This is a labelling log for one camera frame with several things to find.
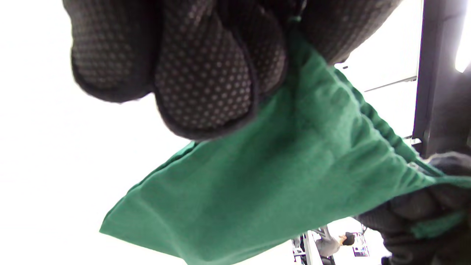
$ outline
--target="gloved hand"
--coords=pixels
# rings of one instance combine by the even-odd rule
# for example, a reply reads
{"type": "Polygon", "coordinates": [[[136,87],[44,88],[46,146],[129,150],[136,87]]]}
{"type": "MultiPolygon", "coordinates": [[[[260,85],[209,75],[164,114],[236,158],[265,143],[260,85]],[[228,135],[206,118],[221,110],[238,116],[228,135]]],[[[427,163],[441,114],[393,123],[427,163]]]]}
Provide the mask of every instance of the gloved hand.
{"type": "Polygon", "coordinates": [[[284,80],[284,32],[299,28],[335,63],[400,0],[63,0],[80,87],[109,102],[154,93],[177,135],[208,140],[241,128],[284,80]]]}
{"type": "MultiPolygon", "coordinates": [[[[471,176],[471,157],[455,152],[429,163],[448,175],[471,176]]],[[[471,192],[436,185],[396,197],[356,219],[377,230],[392,253],[383,264],[471,264],[471,192]]]]}

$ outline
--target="glove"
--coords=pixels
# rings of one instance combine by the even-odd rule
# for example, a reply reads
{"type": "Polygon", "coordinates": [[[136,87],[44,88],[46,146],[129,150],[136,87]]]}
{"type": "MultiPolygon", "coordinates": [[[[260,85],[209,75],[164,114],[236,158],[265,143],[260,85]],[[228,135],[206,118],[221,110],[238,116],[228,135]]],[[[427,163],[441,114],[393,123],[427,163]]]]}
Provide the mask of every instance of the glove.
{"type": "Polygon", "coordinates": [[[63,0],[79,86],[117,103],[153,93],[170,130],[196,141],[243,127],[283,82],[291,17],[302,14],[299,28],[333,64],[399,2],[63,0]]]}
{"type": "MultiPolygon", "coordinates": [[[[471,176],[471,157],[450,152],[429,164],[448,175],[471,176]]],[[[356,219],[377,230],[392,253],[382,264],[471,264],[471,192],[436,185],[396,197],[356,219]]]]}

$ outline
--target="gray shirt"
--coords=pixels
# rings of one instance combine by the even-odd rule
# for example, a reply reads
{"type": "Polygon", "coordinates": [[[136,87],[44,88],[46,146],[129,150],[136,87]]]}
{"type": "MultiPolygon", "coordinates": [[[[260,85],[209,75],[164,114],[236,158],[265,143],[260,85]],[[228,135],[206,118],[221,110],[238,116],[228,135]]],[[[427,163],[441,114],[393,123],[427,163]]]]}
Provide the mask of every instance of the gray shirt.
{"type": "Polygon", "coordinates": [[[322,229],[324,230],[325,236],[321,235],[322,238],[316,241],[316,246],[321,256],[330,257],[339,251],[341,245],[330,235],[327,226],[322,227],[322,229]]]}

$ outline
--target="black hair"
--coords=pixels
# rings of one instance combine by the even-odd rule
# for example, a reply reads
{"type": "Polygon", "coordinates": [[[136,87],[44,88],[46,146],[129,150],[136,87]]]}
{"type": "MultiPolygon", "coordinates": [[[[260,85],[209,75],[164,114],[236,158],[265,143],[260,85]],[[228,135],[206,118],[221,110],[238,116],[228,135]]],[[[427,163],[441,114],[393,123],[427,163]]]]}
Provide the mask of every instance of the black hair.
{"type": "Polygon", "coordinates": [[[355,243],[355,235],[350,232],[345,232],[347,239],[342,243],[344,246],[351,246],[355,243]]]}

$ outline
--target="green bag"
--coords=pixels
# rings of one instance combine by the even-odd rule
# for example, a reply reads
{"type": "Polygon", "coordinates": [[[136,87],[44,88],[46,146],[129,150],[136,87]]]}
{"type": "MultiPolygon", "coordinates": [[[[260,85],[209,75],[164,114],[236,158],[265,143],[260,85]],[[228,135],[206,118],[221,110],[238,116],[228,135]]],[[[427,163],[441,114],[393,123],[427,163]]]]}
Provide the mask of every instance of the green bag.
{"type": "Polygon", "coordinates": [[[100,232],[189,265],[229,265],[395,196],[469,185],[408,166],[422,165],[416,153],[297,31],[289,49],[286,81],[256,121],[175,154],[116,204],[100,232]],[[302,211],[293,207],[301,198],[312,202],[302,211]]]}

